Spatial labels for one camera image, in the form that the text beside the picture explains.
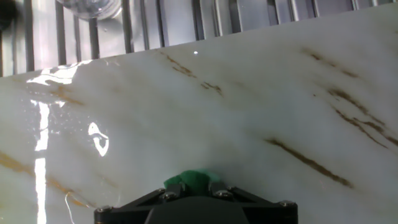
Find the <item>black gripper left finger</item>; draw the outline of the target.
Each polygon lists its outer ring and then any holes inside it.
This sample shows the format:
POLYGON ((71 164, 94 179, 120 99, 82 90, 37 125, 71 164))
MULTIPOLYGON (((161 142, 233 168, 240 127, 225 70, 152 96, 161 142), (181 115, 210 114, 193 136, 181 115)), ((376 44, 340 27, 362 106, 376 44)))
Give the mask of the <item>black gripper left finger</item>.
POLYGON ((97 208, 94 211, 94 224, 144 224, 155 207, 185 196, 185 184, 170 184, 121 207, 106 205, 97 208))

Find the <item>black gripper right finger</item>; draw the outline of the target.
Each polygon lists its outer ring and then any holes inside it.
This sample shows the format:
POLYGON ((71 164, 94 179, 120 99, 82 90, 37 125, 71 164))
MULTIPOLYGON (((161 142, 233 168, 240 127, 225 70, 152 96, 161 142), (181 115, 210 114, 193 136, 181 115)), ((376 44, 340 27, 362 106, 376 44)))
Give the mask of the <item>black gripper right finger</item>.
POLYGON ((210 195, 237 205, 249 223, 298 224, 298 205, 291 200, 270 202, 224 182, 211 182, 210 195))

